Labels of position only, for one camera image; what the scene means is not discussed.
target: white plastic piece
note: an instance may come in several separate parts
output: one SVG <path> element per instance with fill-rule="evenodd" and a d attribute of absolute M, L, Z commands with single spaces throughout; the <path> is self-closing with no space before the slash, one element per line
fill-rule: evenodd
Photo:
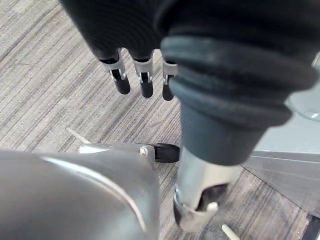
<path fill-rule="evenodd" d="M 240 240 L 240 238 L 228 227 L 226 224 L 222 225 L 222 231 L 227 235 L 230 240 Z"/>

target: gray metal surface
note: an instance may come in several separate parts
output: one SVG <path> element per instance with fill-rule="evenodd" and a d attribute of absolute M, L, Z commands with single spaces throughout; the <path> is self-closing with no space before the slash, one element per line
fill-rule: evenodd
<path fill-rule="evenodd" d="M 205 189 L 229 184 L 239 176 L 241 167 L 223 166 L 204 161 L 185 147 L 180 155 L 174 202 L 181 220 L 180 227 L 188 232 L 199 231 L 218 211 L 216 202 L 209 203 L 206 210 L 198 211 L 200 198 Z"/>
<path fill-rule="evenodd" d="M 135 72 L 140 80 L 140 83 L 143 83 L 141 73 L 148 73 L 148 83 L 152 82 L 153 54 L 154 54 L 154 52 L 152 51 L 150 59 L 146 62 L 140 62 L 140 61 L 136 61 L 136 60 L 133 61 Z"/>
<path fill-rule="evenodd" d="M 306 212 L 320 217 L 320 154 L 254 151 L 244 167 Z"/>
<path fill-rule="evenodd" d="M 178 73 L 177 64 L 167 63 L 165 60 L 162 60 L 162 75 L 163 82 L 165 85 L 168 85 L 168 75 L 175 76 Z"/>
<path fill-rule="evenodd" d="M 139 153 L 3 151 L 0 164 L 1 239 L 158 239 L 158 177 Z"/>
<path fill-rule="evenodd" d="M 308 213 L 320 217 L 320 123 L 294 113 L 267 131 L 244 167 Z"/>
<path fill-rule="evenodd" d="M 102 63 L 105 69 L 110 72 L 114 81 L 116 81 L 116 79 L 114 78 L 112 70 L 119 70 L 119 74 L 122 80 L 126 79 L 127 77 L 124 60 L 121 55 L 121 49 L 118 49 L 118 55 L 119 55 L 119 60 L 117 62 L 111 63 L 111 64 Z"/>

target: robotic hand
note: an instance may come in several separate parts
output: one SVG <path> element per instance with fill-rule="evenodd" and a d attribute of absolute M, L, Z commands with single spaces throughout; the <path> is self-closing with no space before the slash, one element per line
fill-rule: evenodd
<path fill-rule="evenodd" d="M 208 222 L 264 132 L 290 118 L 289 94 L 318 79 L 315 0 L 60 2 L 121 94 L 130 84 L 120 49 L 131 54 L 145 98 L 153 50 L 161 49 L 163 97 L 181 102 L 174 213 L 186 231 Z"/>
<path fill-rule="evenodd" d="M 209 221 L 264 132 L 290 118 L 288 95 L 318 79 L 311 67 L 320 45 L 317 0 L 60 2 L 121 94 L 130 91 L 121 48 L 145 98 L 153 94 L 153 50 L 161 49 L 163 97 L 181 102 L 173 209 L 185 231 Z M 1 239 L 156 239 L 158 179 L 147 163 L 158 147 L 2 153 Z"/>

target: black rubber stopper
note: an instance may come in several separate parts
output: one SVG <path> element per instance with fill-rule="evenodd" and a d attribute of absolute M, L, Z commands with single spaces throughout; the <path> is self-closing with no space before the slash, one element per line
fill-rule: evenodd
<path fill-rule="evenodd" d="M 112 70 L 111 72 L 116 80 L 115 86 L 119 93 L 124 95 L 128 94 L 130 92 L 130 83 L 128 77 L 126 76 L 125 79 L 122 80 L 118 70 Z"/>
<path fill-rule="evenodd" d="M 152 82 L 148 82 L 148 73 L 142 72 L 141 73 L 142 83 L 140 82 L 140 88 L 142 96 L 144 96 L 146 99 L 151 98 L 154 94 L 154 87 Z"/>
<path fill-rule="evenodd" d="M 170 78 L 174 77 L 173 75 L 168 75 L 168 83 L 167 85 L 163 84 L 163 89 L 162 89 L 162 96 L 163 99 L 166 101 L 171 101 L 174 98 L 174 95 L 172 94 L 170 88 L 169 88 L 169 80 Z"/>
<path fill-rule="evenodd" d="M 176 163 L 179 161 L 180 147 L 168 144 L 154 144 L 156 163 Z"/>

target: gray metal panel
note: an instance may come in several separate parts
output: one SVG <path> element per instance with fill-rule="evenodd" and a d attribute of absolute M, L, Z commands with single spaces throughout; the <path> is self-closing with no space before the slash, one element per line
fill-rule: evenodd
<path fill-rule="evenodd" d="M 144 157 L 117 150 L 58 156 L 45 161 L 36 154 L 0 152 L 0 239 L 158 238 L 158 177 Z M 78 171 L 54 159 L 77 165 Z M 112 185 L 81 168 L 123 189 L 139 208 L 146 231 Z"/>
<path fill-rule="evenodd" d="M 320 154 L 254 151 L 244 167 L 310 214 L 320 217 Z"/>

